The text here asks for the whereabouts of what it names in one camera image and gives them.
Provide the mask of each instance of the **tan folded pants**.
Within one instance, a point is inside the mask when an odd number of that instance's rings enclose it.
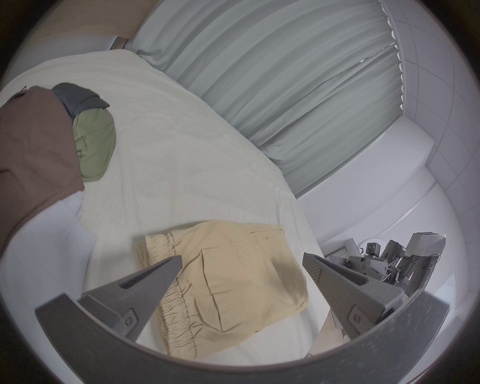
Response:
[[[137,252],[144,267],[182,257],[156,311],[171,356],[201,359],[232,347],[308,302],[281,226],[207,221],[146,236]]]

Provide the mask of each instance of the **curtain fold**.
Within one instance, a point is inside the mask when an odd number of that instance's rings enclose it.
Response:
[[[296,196],[401,114],[378,0],[164,0],[127,48],[260,148]]]

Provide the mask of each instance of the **green folded clothing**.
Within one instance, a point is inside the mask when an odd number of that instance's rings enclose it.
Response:
[[[73,120],[73,136],[83,181],[102,178],[115,149],[117,134],[106,109],[87,109]]]

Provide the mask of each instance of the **white cloth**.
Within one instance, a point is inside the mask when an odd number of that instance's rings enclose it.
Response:
[[[64,383],[75,375],[50,344],[35,308],[67,293],[77,300],[95,238],[80,224],[82,192],[51,205],[12,238],[0,260],[0,293],[21,335]]]
[[[61,82],[97,92],[110,104],[117,130],[105,175],[85,184],[81,222],[97,242],[84,290],[139,270],[135,245],[145,235],[204,220],[282,225],[300,265],[304,252],[322,255],[280,170],[201,99],[132,52],[44,62],[9,83],[0,104],[25,85]],[[305,310],[203,361],[255,365],[303,358],[329,311],[303,272]],[[137,342],[164,351],[155,320]]]

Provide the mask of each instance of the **bed sheet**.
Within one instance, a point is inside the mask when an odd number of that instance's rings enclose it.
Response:
[[[300,264],[304,252],[322,255],[280,170],[201,99],[132,52],[46,61],[10,82],[0,105],[24,86],[61,82],[99,93],[117,130],[104,177],[85,183],[81,223],[97,241],[84,290],[140,269],[134,247],[144,235],[204,220],[281,224]],[[305,275],[304,311],[203,361],[258,365],[303,358],[329,311]],[[164,352],[153,319],[137,342]]]

